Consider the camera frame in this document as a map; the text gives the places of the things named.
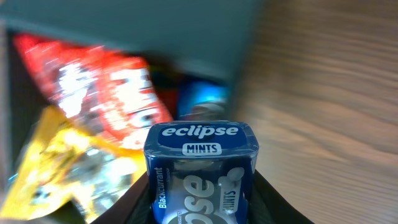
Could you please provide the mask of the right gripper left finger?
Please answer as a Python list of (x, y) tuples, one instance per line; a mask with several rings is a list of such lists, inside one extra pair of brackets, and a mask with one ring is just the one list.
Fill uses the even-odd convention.
[(130, 189), (91, 224), (155, 223), (149, 195), (149, 178), (142, 175)]

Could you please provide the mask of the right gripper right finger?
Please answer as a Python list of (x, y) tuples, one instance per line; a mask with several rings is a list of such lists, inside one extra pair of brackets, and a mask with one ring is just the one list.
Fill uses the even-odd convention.
[(247, 224), (314, 224), (258, 172), (254, 173)]

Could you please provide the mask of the blue Eclipse mints box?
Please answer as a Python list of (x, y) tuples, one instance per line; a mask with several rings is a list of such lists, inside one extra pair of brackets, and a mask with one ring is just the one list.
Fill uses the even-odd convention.
[(157, 223), (244, 224), (259, 143), (233, 121), (174, 121), (150, 128), (144, 144)]

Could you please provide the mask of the yellow candy bag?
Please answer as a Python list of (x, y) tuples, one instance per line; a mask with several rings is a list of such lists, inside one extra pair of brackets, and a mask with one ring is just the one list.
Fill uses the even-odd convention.
[(48, 106), (24, 147), (1, 218), (32, 220), (72, 202), (91, 223), (145, 172), (141, 150), (119, 148), (90, 136)]

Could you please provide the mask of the red Hacks candy bag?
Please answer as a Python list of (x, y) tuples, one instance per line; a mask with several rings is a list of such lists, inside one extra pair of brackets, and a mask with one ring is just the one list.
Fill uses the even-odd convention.
[(142, 149), (153, 125), (172, 120), (141, 57), (31, 34), (16, 35), (14, 43), (42, 94), (94, 136)]

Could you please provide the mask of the blue Oreo pack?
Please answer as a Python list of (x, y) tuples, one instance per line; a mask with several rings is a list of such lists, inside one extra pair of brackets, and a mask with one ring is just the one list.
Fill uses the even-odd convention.
[(206, 80), (185, 82), (179, 92), (178, 120), (211, 121), (224, 119), (228, 89)]

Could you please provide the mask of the dark green gift box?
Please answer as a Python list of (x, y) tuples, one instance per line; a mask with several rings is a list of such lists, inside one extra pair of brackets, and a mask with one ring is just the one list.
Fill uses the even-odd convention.
[(181, 71), (233, 85), (257, 1), (4, 1), (10, 32), (169, 59)]

